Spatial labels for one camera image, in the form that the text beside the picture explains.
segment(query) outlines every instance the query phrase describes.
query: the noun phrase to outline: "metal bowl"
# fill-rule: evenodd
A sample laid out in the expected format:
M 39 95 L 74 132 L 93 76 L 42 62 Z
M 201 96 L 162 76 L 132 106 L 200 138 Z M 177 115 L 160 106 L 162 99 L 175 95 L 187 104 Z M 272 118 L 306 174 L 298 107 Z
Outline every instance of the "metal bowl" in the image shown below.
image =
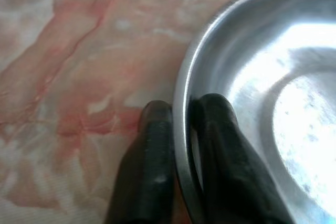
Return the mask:
M 174 98 L 181 189 L 205 223 L 188 105 L 220 93 L 296 223 L 336 223 L 336 0 L 234 0 L 193 41 Z

